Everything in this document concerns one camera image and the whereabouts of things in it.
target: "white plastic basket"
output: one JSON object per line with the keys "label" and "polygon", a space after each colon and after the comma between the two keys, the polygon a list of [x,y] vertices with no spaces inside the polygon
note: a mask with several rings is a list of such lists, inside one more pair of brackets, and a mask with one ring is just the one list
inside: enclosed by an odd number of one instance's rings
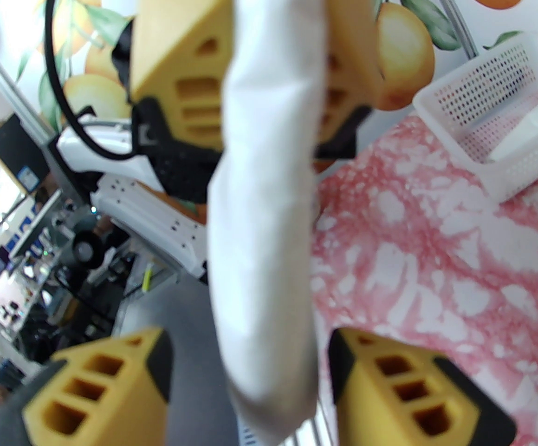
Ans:
{"label": "white plastic basket", "polygon": [[538,136],[488,162],[500,141],[538,104],[538,34],[522,33],[424,87],[417,113],[451,153],[503,202],[538,179]]}

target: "white tissue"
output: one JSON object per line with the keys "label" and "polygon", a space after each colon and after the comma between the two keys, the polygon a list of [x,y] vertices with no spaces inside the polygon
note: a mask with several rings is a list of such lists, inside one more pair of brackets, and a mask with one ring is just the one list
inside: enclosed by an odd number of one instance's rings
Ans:
{"label": "white tissue", "polygon": [[538,105],[490,152],[487,159],[497,162],[514,153],[538,136]]}
{"label": "white tissue", "polygon": [[324,102],[324,0],[234,0],[225,150],[209,185],[209,280],[233,404],[265,446],[315,414],[313,147]]}

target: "pink and white fabric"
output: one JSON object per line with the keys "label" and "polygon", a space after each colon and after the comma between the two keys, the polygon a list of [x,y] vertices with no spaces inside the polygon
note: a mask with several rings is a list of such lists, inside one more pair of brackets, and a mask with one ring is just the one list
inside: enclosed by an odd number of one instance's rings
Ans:
{"label": "pink and white fabric", "polygon": [[[515,446],[538,446],[538,182],[492,202],[409,116],[319,195],[323,350],[351,325],[444,351],[517,420]],[[330,405],[325,361],[321,383]]]}

